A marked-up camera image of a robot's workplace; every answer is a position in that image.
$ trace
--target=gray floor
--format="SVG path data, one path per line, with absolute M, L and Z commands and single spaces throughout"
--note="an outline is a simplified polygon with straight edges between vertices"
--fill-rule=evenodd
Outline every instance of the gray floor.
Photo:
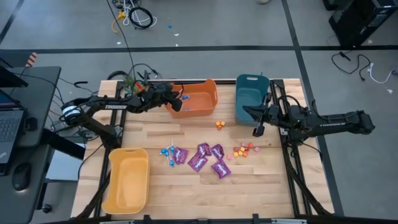
M 7 22 L 15 5 L 5 2 L 0 1 L 0 28 Z M 149 30 L 123 27 L 130 47 L 292 45 L 280 0 L 273 0 L 267 6 L 258 6 L 254 0 L 142 2 L 159 18 L 159 22 Z M 331 13 L 324 9 L 321 1 L 288 0 L 288 3 L 300 45 L 338 44 L 328 24 Z M 105 1 L 87 0 L 82 5 L 80 1 L 25 0 L 0 49 L 125 47 L 121 35 L 111 31 L 112 20 Z M 395 13 L 369 38 L 371 45 L 397 45 L 397 21 L 398 13 Z M 398 128 L 395 117 L 398 77 L 391 77 L 385 85 L 379 85 L 365 71 L 366 81 L 362 82 L 358 73 L 346 75 L 333 66 L 330 57 L 338 52 L 302 53 L 320 113 L 365 110 L 376 125 L 376 130 L 369 136 L 345 133 L 326 137 L 345 215 L 398 219 L 398 193 L 395 190 L 398 185 L 398 152 L 395 150 L 398 143 L 395 137 Z M 340 58 L 336 61 L 342 67 L 352 69 L 356 65 L 357 54 L 365 54 L 374 62 L 373 73 L 378 80 L 385 79 L 390 70 L 398 69 L 397 50 L 351 52 L 351 63 Z M 294 51 L 148 52 L 132 55 L 135 63 L 148 63 L 165 78 L 235 78 L 242 73 L 261 72 L 269 78 L 301 77 Z M 131 63 L 126 53 L 39 54 L 35 66 L 47 65 L 61 66 L 62 78 L 71 82 L 89 81 L 87 87 L 95 90 L 111 72 L 128 70 Z M 63 82 L 58 86 L 65 100 L 88 96 L 88 92 L 71 88 Z M 60 202 L 63 209 L 55 210 L 49 220 L 63 220 L 69 215 L 68 205 L 73 201 L 75 187 L 74 184 L 55 185 L 50 190 L 45 201 Z M 51 193 L 62 189 L 64 194 Z M 45 217 L 35 214 L 34 220 L 39 222 Z

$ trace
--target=teal basket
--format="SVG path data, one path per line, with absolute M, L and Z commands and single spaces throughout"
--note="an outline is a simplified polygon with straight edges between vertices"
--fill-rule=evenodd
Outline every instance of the teal basket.
M 235 122 L 239 125 L 257 126 L 243 106 L 259 106 L 268 92 L 270 81 L 260 75 L 240 75 L 236 79 Z

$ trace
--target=wrapped candy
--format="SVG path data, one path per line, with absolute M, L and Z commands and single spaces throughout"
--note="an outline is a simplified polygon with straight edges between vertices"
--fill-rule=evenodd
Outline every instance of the wrapped candy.
M 179 147 L 175 148 L 173 159 L 176 164 L 184 164 L 185 160 L 187 160 L 187 156 L 188 156 L 188 150 L 181 149 Z
M 208 159 L 206 157 L 201 157 L 199 153 L 196 153 L 189 161 L 188 165 L 196 172 L 199 172 L 203 166 L 207 163 Z
M 231 170 L 226 166 L 225 162 L 220 160 L 211 165 L 211 169 L 218 174 L 218 178 L 222 179 L 231 174 Z
M 218 160 L 222 160 L 223 159 L 224 150 L 223 150 L 223 147 L 220 144 L 217 144 L 217 145 L 213 146 L 210 149 L 210 151 Z
M 204 156 L 211 156 L 210 146 L 207 143 L 202 143 L 198 145 L 198 153 Z

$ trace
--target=wooden table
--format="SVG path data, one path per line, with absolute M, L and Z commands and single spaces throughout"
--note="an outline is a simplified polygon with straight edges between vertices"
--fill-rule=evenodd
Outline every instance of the wooden table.
M 306 105 L 300 80 L 285 79 L 284 82 L 287 95 Z M 141 147 L 149 153 L 149 201 L 141 212 L 113 215 L 113 219 L 142 220 L 144 214 L 153 219 L 251 218 L 253 213 L 258 213 L 260 218 L 294 216 L 278 129 L 267 125 L 263 137 L 254 138 L 252 127 L 238 126 L 234 121 L 235 86 L 218 85 L 217 88 L 218 106 L 211 116 L 173 119 L 164 107 L 148 113 L 127 114 L 123 147 Z M 115 89 L 116 81 L 102 81 L 99 95 L 113 96 Z M 95 119 L 109 123 L 110 115 L 110 111 L 100 111 Z M 215 121 L 219 120 L 226 122 L 221 131 L 215 127 Z M 187 160 L 203 142 L 210 146 L 221 144 L 226 155 L 232 154 L 233 147 L 242 142 L 253 142 L 261 150 L 251 150 L 247 158 L 231 161 L 224 158 L 232 174 L 219 180 L 210 169 L 215 163 L 213 156 L 198 174 L 187 164 L 169 167 L 159 151 L 170 145 L 171 137 L 176 146 L 190 151 Z M 306 143 L 317 146 L 315 139 Z M 90 142 L 85 157 L 100 144 L 100 140 Z M 307 146 L 300 146 L 299 150 L 308 188 L 329 212 L 333 212 L 319 153 Z M 72 217 L 84 209 L 97 191 L 103 156 L 102 148 L 82 167 Z M 301 193 L 297 186 L 296 189 L 303 213 Z

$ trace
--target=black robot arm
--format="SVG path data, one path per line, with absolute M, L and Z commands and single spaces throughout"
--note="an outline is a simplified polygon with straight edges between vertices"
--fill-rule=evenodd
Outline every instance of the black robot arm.
M 321 116 L 315 109 L 310 111 L 308 108 L 292 105 L 283 114 L 279 105 L 268 106 L 271 97 L 271 93 L 268 93 L 264 103 L 259 106 L 243 106 L 255 121 L 260 122 L 253 136 L 264 134 L 264 122 L 288 129 L 290 140 L 297 142 L 303 142 L 309 137 L 342 132 L 370 134 L 374 129 L 370 116 L 364 111 Z
M 105 147 L 115 149 L 121 146 L 121 141 L 115 128 L 108 124 L 101 124 L 92 116 L 100 110 L 126 110 L 130 113 L 143 113 L 157 106 L 170 103 L 172 109 L 180 111 L 182 102 L 179 92 L 172 91 L 169 83 L 155 83 L 142 88 L 139 93 L 127 98 L 110 98 L 107 96 L 91 96 L 77 98 L 62 106 L 62 117 L 69 126 L 82 126 L 96 133 Z

